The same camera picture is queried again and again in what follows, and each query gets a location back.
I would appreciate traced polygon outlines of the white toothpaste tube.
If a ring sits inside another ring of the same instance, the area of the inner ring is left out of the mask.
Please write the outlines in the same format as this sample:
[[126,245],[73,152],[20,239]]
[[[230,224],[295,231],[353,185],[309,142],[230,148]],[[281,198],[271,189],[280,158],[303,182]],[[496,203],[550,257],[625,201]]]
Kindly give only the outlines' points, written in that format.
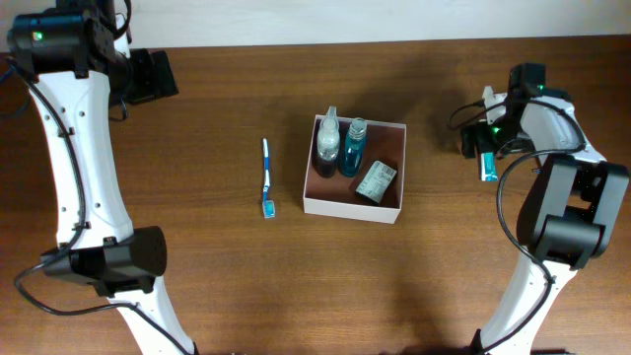
[[479,155],[480,158],[480,180],[481,181],[497,181],[498,174],[495,164],[495,155],[492,152],[484,152]]

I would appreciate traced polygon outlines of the green white soap box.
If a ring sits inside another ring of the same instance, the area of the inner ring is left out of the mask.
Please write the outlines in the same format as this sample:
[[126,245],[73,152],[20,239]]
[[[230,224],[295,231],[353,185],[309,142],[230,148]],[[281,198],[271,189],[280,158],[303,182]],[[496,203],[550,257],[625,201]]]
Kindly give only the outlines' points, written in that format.
[[394,168],[376,160],[364,175],[355,192],[376,204],[380,204],[396,175],[397,171]]

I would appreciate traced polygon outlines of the blue mouthwash bottle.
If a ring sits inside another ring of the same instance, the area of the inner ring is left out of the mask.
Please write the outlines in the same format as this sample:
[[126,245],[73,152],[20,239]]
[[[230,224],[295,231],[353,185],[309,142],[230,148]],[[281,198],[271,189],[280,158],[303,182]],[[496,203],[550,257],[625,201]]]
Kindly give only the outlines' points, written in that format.
[[340,172],[346,177],[354,177],[361,167],[367,143],[368,124],[363,118],[354,118],[347,131],[339,159]]

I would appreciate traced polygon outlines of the clear purple soap pump bottle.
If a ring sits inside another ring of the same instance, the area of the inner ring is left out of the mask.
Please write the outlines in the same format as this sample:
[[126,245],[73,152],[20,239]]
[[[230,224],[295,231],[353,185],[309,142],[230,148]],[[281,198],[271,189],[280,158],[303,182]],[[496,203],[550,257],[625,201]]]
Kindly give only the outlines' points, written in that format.
[[321,120],[316,136],[316,170],[323,178],[331,178],[336,171],[340,147],[337,108],[330,106]]

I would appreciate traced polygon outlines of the blue white toothbrush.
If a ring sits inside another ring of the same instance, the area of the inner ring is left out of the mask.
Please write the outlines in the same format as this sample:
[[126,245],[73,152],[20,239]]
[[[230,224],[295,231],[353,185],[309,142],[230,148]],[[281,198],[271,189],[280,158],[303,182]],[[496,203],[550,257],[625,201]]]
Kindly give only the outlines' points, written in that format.
[[265,219],[274,218],[276,215],[274,201],[269,198],[269,190],[271,187],[271,171],[270,171],[270,155],[269,145],[266,138],[262,139],[263,154],[263,189],[262,189],[262,213]]

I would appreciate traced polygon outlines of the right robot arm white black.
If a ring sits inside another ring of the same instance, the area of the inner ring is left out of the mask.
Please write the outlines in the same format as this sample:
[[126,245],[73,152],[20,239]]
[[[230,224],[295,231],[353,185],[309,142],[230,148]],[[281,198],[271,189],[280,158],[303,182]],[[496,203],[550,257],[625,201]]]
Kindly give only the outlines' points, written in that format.
[[[477,161],[480,179],[497,182],[498,220],[519,258],[497,311],[477,329],[469,350],[530,354],[559,293],[606,251],[630,173],[593,147],[572,98],[547,86],[542,64],[513,67],[507,91],[486,87],[475,106],[478,114],[449,128],[460,134],[462,155]],[[510,173],[529,159],[538,171],[510,228],[504,189]]]

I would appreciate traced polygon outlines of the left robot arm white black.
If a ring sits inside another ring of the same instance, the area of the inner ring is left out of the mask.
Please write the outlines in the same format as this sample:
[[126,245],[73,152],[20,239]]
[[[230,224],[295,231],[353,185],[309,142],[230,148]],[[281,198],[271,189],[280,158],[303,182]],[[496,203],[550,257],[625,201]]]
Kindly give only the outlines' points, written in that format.
[[165,235],[133,225],[116,176],[110,109],[177,92],[163,51],[131,47],[130,20],[110,1],[58,1],[8,31],[7,61],[39,113],[58,208],[56,245],[36,268],[92,287],[143,353],[193,354],[165,285]]

